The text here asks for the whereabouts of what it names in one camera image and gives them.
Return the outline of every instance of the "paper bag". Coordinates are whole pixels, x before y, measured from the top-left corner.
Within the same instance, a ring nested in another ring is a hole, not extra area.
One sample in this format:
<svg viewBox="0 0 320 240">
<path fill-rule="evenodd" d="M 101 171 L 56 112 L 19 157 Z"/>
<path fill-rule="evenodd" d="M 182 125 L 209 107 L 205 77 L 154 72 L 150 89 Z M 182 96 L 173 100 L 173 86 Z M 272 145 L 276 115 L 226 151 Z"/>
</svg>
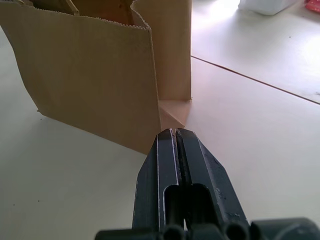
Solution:
<svg viewBox="0 0 320 240">
<path fill-rule="evenodd" d="M 191 2 L 136 0 L 130 13 L 134 25 L 0 1 L 39 112 L 147 153 L 157 133 L 188 116 Z"/>
</svg>

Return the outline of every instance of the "white table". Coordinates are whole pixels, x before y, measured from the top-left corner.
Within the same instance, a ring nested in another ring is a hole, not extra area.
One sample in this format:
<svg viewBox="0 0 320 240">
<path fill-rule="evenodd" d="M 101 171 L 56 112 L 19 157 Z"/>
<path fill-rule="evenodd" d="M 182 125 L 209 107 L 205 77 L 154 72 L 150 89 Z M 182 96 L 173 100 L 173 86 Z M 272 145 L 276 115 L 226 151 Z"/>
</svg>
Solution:
<svg viewBox="0 0 320 240">
<path fill-rule="evenodd" d="M 240 0 L 193 0 L 192 55 L 320 103 L 320 14 L 303 0 L 274 16 Z"/>
<path fill-rule="evenodd" d="M 46 118 L 0 31 L 0 239 L 91 240 L 129 228 L 141 153 Z M 320 225 L 320 107 L 192 59 L 195 131 L 225 166 L 248 220 Z"/>
</svg>

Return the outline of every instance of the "white object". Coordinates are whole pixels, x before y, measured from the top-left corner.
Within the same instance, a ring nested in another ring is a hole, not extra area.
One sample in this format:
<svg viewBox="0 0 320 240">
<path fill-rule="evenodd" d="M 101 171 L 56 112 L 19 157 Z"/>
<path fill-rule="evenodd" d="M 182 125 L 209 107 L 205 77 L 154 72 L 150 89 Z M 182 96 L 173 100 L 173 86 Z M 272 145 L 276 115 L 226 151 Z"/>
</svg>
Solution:
<svg viewBox="0 0 320 240">
<path fill-rule="evenodd" d="M 240 0 L 239 9 L 247 9 L 264 15 L 275 15 L 298 0 Z"/>
</svg>

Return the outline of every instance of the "screw hole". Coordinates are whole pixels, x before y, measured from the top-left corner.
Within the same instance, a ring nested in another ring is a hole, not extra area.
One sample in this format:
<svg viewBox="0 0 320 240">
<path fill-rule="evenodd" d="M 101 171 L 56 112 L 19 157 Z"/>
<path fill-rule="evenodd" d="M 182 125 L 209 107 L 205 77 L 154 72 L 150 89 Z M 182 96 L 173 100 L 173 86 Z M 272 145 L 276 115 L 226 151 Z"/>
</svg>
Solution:
<svg viewBox="0 0 320 240">
<path fill-rule="evenodd" d="M 163 233 L 164 240 L 184 240 L 184 230 L 178 226 L 170 226 Z"/>
<path fill-rule="evenodd" d="M 251 236 L 252 240 L 260 240 L 260 239 L 262 239 L 261 232 L 260 232 L 258 226 L 255 225 L 254 223 L 252 223 L 251 227 L 250 227 L 250 236 Z"/>
<path fill-rule="evenodd" d="M 230 224 L 225 231 L 226 236 L 230 240 L 246 240 L 247 234 L 245 230 L 242 228 L 242 226 L 238 224 Z"/>
</svg>

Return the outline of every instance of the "red object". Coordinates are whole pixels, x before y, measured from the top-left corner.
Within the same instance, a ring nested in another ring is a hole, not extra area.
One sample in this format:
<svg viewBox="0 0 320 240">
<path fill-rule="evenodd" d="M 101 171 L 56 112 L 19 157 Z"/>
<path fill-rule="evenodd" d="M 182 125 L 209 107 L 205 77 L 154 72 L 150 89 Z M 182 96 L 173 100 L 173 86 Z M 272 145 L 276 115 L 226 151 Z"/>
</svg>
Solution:
<svg viewBox="0 0 320 240">
<path fill-rule="evenodd" d="M 307 9 L 320 13 L 320 0 L 305 0 L 304 2 Z"/>
</svg>

